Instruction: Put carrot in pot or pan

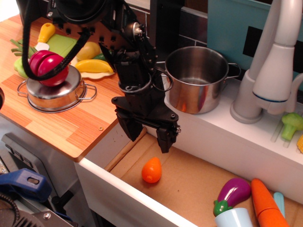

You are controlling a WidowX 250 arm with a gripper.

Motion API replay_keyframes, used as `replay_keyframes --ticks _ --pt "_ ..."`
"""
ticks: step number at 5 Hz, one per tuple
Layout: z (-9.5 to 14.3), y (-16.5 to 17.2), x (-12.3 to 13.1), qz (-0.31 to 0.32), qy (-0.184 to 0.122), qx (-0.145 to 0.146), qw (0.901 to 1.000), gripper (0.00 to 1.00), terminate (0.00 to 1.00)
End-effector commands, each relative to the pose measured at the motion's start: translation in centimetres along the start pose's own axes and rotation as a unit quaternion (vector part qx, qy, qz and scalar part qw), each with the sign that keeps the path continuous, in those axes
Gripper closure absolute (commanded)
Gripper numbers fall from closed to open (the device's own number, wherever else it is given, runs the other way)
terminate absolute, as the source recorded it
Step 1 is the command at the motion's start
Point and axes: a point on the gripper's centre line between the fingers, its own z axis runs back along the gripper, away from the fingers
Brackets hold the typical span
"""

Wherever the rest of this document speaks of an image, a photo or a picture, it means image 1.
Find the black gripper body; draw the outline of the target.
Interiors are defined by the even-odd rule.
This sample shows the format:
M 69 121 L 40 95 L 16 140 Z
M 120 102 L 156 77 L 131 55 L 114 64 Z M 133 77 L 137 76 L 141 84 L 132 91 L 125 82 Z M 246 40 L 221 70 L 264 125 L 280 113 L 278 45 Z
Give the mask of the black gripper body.
M 119 88 L 123 97 L 113 98 L 116 109 L 128 112 L 138 123 L 154 128 L 178 126 L 178 116 L 164 104 L 164 97 L 172 85 L 164 87 L 162 74 L 166 72 L 151 60 L 115 61 Z

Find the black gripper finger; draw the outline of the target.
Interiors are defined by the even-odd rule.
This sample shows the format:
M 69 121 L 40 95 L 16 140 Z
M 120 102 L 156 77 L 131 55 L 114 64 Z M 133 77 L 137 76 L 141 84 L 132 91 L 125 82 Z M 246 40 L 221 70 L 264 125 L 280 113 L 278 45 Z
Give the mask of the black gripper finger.
M 135 141 L 143 130 L 141 123 L 138 123 L 128 112 L 116 109 L 116 115 L 120 126 L 131 141 Z
M 157 141 L 162 153 L 168 153 L 171 146 L 176 142 L 178 134 L 181 132 L 180 127 L 158 128 Z

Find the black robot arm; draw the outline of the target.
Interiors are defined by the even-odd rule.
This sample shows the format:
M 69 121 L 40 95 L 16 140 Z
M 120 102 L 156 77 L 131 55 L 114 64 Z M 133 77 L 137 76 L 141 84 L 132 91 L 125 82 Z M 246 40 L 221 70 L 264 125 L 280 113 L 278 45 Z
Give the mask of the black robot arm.
M 123 96 L 114 97 L 116 115 L 124 132 L 136 140 L 143 126 L 156 129 L 158 145 L 167 153 L 179 133 L 178 115 L 164 103 L 164 70 L 156 66 L 156 49 L 146 37 L 132 9 L 123 0 L 51 0 L 48 16 L 66 33 L 80 35 L 67 56 L 38 76 L 28 63 L 30 28 L 35 1 L 27 0 L 23 15 L 22 64 L 36 81 L 61 73 L 88 40 L 97 42 L 110 67 L 118 74 Z

